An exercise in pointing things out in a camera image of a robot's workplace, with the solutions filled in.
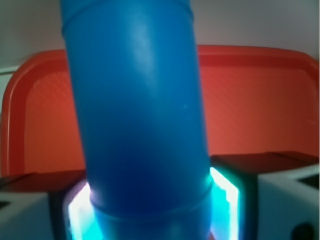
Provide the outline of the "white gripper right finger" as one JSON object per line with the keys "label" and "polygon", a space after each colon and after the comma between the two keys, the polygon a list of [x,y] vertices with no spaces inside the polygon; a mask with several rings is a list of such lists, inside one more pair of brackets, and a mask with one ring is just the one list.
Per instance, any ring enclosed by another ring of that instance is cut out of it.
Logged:
{"label": "white gripper right finger", "polygon": [[257,194],[221,167],[211,167],[211,235],[215,240],[318,240],[319,166],[257,175]]}

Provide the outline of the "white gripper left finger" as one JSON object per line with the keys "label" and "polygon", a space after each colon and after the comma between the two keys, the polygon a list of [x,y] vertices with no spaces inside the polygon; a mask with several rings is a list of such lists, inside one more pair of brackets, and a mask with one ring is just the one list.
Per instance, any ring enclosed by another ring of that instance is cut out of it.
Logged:
{"label": "white gripper left finger", "polygon": [[90,187],[81,180],[60,191],[0,192],[2,240],[95,240],[97,223],[89,200]]}

